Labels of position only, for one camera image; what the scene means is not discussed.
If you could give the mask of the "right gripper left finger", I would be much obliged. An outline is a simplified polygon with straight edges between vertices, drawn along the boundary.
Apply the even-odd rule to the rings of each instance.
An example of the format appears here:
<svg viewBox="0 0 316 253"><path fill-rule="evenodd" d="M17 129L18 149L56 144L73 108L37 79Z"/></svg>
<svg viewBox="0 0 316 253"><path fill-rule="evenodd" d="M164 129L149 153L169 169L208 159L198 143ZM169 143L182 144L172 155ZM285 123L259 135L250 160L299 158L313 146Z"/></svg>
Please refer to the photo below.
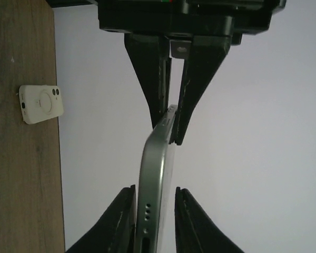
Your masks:
<svg viewBox="0 0 316 253"><path fill-rule="evenodd" d="M123 188L96 224L67 252L128 253L134 251L135 185Z"/></svg>

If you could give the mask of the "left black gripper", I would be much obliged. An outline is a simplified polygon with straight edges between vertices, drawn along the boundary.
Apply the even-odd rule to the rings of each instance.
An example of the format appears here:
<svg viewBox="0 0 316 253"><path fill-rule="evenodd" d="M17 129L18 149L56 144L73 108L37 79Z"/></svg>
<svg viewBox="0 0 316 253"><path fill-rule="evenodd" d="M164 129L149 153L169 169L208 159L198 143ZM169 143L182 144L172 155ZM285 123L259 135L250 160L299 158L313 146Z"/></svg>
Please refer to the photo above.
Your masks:
<svg viewBox="0 0 316 253"><path fill-rule="evenodd" d="M181 145L230 43L267 31L285 6L286 1L99 1L98 20L100 29L124 34L153 128L169 105L170 57L187 58L175 118L175 143Z"/></svg>

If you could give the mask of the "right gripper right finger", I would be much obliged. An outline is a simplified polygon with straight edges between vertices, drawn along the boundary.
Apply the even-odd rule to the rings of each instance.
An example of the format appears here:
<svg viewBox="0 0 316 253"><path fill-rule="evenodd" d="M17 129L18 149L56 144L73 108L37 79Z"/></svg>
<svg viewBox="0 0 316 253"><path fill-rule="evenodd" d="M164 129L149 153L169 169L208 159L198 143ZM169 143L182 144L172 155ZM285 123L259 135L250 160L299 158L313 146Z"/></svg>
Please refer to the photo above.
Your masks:
<svg viewBox="0 0 316 253"><path fill-rule="evenodd" d="M242 252L211 220L188 189L175 191L176 252Z"/></svg>

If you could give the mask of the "green phone from beige case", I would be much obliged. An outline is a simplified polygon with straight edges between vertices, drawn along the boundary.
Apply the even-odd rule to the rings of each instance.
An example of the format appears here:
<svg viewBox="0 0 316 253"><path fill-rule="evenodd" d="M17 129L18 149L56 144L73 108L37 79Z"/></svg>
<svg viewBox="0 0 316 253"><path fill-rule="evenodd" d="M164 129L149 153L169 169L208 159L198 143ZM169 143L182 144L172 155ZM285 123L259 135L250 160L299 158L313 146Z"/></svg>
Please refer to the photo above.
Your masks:
<svg viewBox="0 0 316 253"><path fill-rule="evenodd" d="M174 162L172 129L176 111L176 105L169 106L143 149L134 252L161 252Z"/></svg>

